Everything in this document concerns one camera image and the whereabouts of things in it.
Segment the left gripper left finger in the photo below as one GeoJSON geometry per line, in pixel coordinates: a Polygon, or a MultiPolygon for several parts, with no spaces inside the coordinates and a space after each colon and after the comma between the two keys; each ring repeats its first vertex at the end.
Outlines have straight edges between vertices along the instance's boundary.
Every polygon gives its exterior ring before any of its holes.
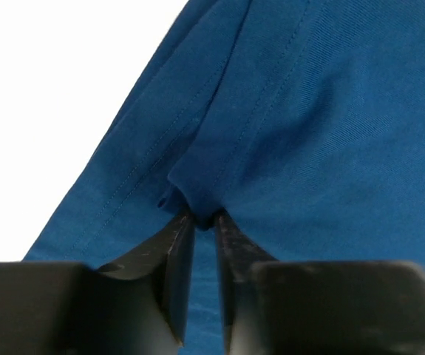
{"type": "Polygon", "coordinates": [[[194,219],[182,212],[100,268],[0,263],[0,354],[176,354],[193,253],[194,219]]]}

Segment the navy blue t shirt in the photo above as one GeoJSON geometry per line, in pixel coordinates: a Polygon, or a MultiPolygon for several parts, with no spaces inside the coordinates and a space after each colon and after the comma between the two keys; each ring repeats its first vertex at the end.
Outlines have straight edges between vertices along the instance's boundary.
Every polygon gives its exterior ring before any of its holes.
{"type": "Polygon", "coordinates": [[[184,207],[425,266],[425,1],[189,1],[26,259],[98,267],[184,207]]]}

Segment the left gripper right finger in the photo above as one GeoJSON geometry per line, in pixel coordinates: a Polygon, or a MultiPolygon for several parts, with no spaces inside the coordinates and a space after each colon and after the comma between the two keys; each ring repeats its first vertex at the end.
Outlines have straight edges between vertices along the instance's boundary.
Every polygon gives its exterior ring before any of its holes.
{"type": "Polygon", "coordinates": [[[425,354],[425,270],[405,261],[283,262],[214,218],[227,354],[425,354]]]}

